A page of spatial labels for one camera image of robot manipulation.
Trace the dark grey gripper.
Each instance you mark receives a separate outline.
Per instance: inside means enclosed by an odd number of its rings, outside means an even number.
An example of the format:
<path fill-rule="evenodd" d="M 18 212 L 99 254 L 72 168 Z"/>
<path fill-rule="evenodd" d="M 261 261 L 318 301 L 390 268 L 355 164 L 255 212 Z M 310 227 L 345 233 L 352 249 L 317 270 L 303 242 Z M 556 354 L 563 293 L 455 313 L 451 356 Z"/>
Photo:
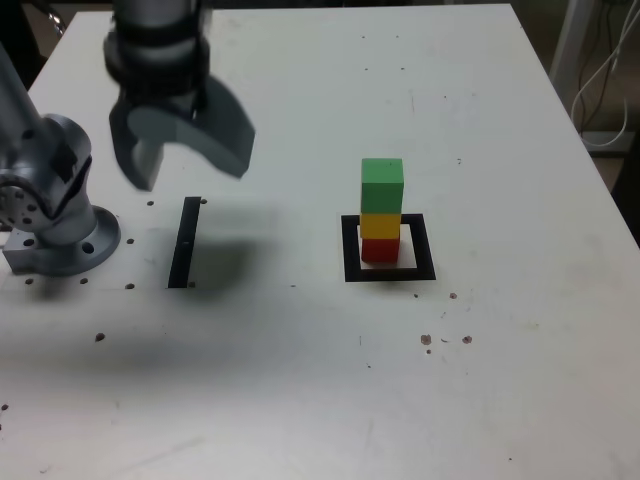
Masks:
<path fill-rule="evenodd" d="M 189 95 L 120 92 L 109 123 L 117 163 L 141 191 L 153 190 L 166 144 L 185 146 L 237 179 L 249 168 L 255 129 L 238 99 L 212 76 Z"/>

